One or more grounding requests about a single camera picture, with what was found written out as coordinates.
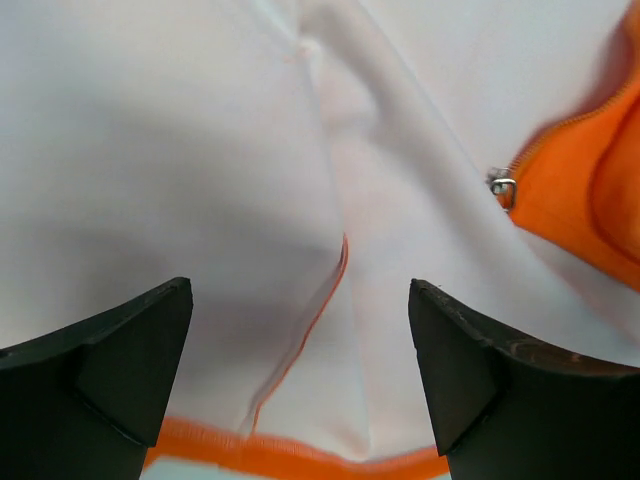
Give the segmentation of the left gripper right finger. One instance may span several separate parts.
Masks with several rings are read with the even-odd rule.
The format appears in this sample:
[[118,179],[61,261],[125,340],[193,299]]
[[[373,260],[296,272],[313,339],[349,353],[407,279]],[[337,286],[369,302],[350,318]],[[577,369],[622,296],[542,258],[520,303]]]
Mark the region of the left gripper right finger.
[[635,479],[639,371],[541,341],[413,280],[408,316],[455,479]]

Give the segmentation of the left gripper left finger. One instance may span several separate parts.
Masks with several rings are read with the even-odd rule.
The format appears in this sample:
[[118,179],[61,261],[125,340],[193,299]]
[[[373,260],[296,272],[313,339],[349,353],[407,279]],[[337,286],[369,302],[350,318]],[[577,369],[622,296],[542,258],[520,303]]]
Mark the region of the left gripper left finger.
[[137,479],[159,438],[193,310],[174,278],[1,351],[4,479]]

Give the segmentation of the silver zipper pull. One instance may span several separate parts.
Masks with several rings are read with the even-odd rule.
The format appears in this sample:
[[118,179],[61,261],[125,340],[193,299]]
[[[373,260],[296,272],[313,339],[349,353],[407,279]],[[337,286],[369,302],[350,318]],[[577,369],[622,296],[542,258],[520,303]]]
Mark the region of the silver zipper pull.
[[492,167],[487,172],[486,184],[505,212],[515,207],[517,182],[508,168]]

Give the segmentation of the orange zip jacket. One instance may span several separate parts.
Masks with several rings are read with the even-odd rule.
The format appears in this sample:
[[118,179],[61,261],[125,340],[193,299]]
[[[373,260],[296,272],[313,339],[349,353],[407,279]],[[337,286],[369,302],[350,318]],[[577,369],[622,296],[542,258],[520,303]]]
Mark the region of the orange zip jacket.
[[424,279],[637,366],[627,259],[583,254],[582,135],[634,97],[635,1],[5,1],[1,343],[187,277],[145,479],[431,479]]

